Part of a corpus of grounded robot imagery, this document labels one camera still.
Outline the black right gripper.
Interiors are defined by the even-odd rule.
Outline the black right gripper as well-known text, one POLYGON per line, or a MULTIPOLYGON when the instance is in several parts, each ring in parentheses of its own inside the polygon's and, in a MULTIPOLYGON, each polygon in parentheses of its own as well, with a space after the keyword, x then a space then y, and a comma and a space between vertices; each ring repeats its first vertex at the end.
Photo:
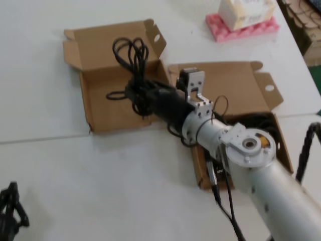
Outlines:
POLYGON ((182 126, 195 107, 172 87, 165 88, 161 81, 145 78, 142 85, 127 85, 125 96, 132 103, 149 103, 151 114, 171 126, 182 126))

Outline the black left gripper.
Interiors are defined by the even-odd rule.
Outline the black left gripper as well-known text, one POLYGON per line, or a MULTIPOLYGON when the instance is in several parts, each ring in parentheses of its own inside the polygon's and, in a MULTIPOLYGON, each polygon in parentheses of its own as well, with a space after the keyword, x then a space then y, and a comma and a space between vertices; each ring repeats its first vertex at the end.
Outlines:
POLYGON ((17 182, 11 182, 8 188, 1 190, 1 214, 0 232, 1 241, 13 241, 19 227, 29 227, 29 218, 19 202, 19 192, 17 182), (20 221, 14 217, 14 211, 18 213, 20 221))

